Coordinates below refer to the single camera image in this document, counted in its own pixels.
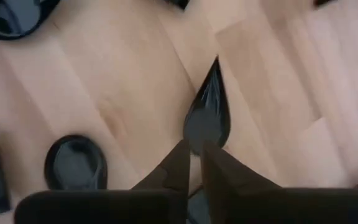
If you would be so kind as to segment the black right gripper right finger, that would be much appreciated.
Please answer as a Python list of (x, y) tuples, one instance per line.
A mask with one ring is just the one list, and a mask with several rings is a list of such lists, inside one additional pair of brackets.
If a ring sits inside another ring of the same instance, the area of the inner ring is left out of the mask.
[(212, 223), (358, 223), (358, 188), (281, 187), (210, 142), (201, 168)]

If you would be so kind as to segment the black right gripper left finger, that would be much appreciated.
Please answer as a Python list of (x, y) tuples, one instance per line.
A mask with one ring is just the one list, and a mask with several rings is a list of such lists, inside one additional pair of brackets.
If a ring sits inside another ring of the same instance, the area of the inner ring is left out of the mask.
[(181, 140), (130, 190), (55, 190), (32, 194), (14, 223), (186, 223), (190, 145)]

